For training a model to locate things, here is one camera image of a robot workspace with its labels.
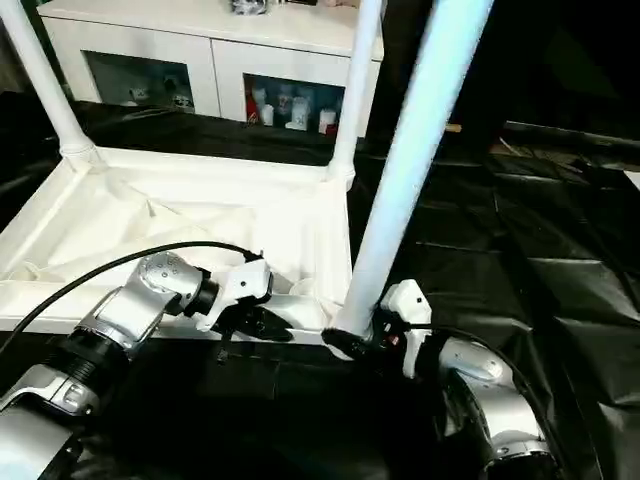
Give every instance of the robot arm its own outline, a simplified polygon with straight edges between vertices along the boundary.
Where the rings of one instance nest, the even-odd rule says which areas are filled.
[[[127,283],[107,294],[42,364],[0,398],[0,478],[56,479],[82,449],[58,417],[101,408],[163,315],[194,317],[209,330],[228,306],[270,297],[264,259],[235,267],[221,283],[178,255],[143,258]]]
[[[336,330],[325,331],[323,337],[351,358],[373,358],[375,364],[394,362],[401,365],[405,377],[414,378],[418,355],[429,335],[431,307],[416,281],[404,280],[389,288],[380,308],[387,315],[369,342]],[[534,411],[500,356],[452,336],[440,350],[438,363],[447,410],[444,435],[470,429],[483,469],[524,457],[551,459]]]

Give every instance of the black cable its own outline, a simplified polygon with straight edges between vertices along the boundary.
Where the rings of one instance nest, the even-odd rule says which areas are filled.
[[[60,290],[55,292],[53,295],[51,295],[49,298],[47,298],[45,301],[43,301],[40,305],[38,305],[36,308],[31,310],[31,312],[29,312],[27,314],[27,316],[24,317],[20,321],[20,323],[18,323],[15,326],[15,328],[11,332],[11,335],[9,335],[9,338],[7,338],[7,340],[5,340],[5,342],[2,344],[2,347],[0,347],[0,357],[2,357],[2,355],[7,350],[9,345],[11,345],[11,343],[13,343],[15,341],[15,339],[17,338],[18,335],[20,335],[22,332],[24,332],[24,330],[31,324],[31,322],[33,322],[38,317],[38,315],[40,315],[42,312],[44,312],[53,303],[57,302],[62,297],[64,297],[71,290],[79,287],[83,283],[88,282],[93,277],[95,277],[97,275],[100,275],[101,273],[104,273],[107,270],[111,270],[112,268],[115,268],[117,266],[120,266],[122,264],[130,262],[132,260],[136,260],[138,258],[146,257],[147,255],[153,255],[154,253],[165,252],[167,250],[174,250],[174,249],[177,249],[177,248],[187,248],[187,247],[214,247],[214,248],[222,248],[224,250],[230,250],[232,252],[238,252],[238,253],[241,253],[244,256],[244,259],[245,259],[246,262],[253,261],[253,260],[258,260],[258,259],[262,258],[260,255],[255,254],[250,250],[247,250],[247,249],[242,248],[242,247],[238,247],[236,245],[231,245],[230,243],[212,242],[212,241],[207,241],[207,240],[194,240],[194,241],[191,241],[191,242],[168,243],[166,245],[160,245],[158,247],[147,248],[145,250],[140,250],[139,252],[135,252],[135,253],[131,253],[129,255],[125,255],[124,257],[120,257],[120,258],[118,258],[116,260],[112,260],[109,263],[105,263],[104,265],[102,265],[102,266],[100,266],[98,268],[95,268],[95,269],[91,270],[88,273],[85,273],[84,275],[82,275],[81,277],[77,278],[73,282],[68,283],[67,285],[62,287]]]

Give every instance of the white pole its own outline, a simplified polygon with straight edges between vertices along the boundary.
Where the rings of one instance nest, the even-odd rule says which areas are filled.
[[[493,0],[436,0],[344,307],[332,327],[367,336]]]
[[[80,128],[20,1],[0,0],[0,18],[60,139],[62,155],[92,150],[94,145]]]
[[[382,0],[363,0],[358,12],[358,26],[353,41],[347,86],[342,101],[338,136],[329,163],[331,177],[353,179],[353,156],[358,142],[358,123],[364,102],[373,46],[378,36]]]

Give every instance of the white tray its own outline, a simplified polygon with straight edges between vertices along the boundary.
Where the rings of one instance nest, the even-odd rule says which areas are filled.
[[[263,251],[275,293],[293,288],[323,307],[295,325],[296,339],[315,343],[303,337],[317,337],[351,279],[344,181],[323,181],[319,167],[101,147],[98,153],[95,165],[63,159],[0,234],[0,329],[109,260],[163,243],[218,240]],[[211,271],[243,261],[211,248],[178,253]],[[30,331],[70,331],[133,265],[79,287]],[[181,327],[183,320],[166,320],[160,335],[198,336]]]

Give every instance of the white cabinet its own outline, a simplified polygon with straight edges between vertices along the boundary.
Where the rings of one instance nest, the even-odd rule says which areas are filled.
[[[43,21],[76,100],[220,115],[208,39],[58,18]]]
[[[307,130],[318,130],[323,109],[339,120],[358,16],[354,8],[285,4],[244,17],[230,12],[229,0],[53,0],[38,11],[77,100],[260,121],[264,98],[254,99],[257,91],[268,96],[276,126],[292,120],[287,102],[296,96],[298,104],[306,99]],[[382,57],[379,34],[360,136]]]

